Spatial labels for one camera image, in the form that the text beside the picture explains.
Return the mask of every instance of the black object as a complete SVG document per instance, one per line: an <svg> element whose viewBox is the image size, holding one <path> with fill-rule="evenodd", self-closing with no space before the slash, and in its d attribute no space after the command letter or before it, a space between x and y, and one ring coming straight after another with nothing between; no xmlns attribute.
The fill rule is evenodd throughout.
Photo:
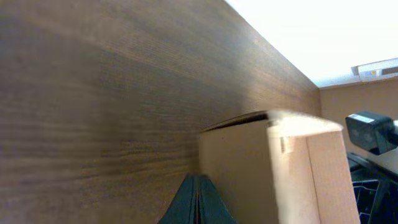
<svg viewBox="0 0 398 224"><path fill-rule="evenodd" d="M362 111L346 117L346 124L351 142L373 154L380 155L398 146L398 130L387 116Z"/></svg>
<svg viewBox="0 0 398 224"><path fill-rule="evenodd" d="M398 176L353 153L348 162L361 224L398 223Z"/></svg>
<svg viewBox="0 0 398 224"><path fill-rule="evenodd" d="M211 180L206 176L187 175L161 224L236 224L218 195Z"/></svg>

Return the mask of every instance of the black camera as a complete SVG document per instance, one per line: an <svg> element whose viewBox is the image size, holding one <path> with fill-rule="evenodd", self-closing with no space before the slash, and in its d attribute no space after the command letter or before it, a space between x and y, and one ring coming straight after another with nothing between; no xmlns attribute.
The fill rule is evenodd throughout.
<svg viewBox="0 0 398 224"><path fill-rule="evenodd" d="M346 124L351 142L375 155L398 146L398 128L387 116L362 111L346 117Z"/></svg>

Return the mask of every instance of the ceiling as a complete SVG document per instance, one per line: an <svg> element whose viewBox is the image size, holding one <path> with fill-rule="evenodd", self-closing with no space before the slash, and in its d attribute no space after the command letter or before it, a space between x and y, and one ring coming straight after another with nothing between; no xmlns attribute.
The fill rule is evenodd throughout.
<svg viewBox="0 0 398 224"><path fill-rule="evenodd" d="M226 2L320 88L360 82L352 66L398 56L398 1Z"/></svg>

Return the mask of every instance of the wood grain surface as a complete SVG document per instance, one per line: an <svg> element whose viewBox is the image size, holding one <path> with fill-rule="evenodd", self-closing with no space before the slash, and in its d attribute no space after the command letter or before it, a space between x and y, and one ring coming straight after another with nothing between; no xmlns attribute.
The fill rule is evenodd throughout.
<svg viewBox="0 0 398 224"><path fill-rule="evenodd" d="M156 223L199 130L271 108L319 90L222 0L2 0L0 222Z"/></svg>

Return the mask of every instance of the cardboard box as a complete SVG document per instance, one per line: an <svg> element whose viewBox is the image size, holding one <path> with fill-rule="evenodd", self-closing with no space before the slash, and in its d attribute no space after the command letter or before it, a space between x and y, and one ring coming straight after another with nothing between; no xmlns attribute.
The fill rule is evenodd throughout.
<svg viewBox="0 0 398 224"><path fill-rule="evenodd" d="M339 124L260 111L200 134L200 167L238 223L359 223Z"/></svg>

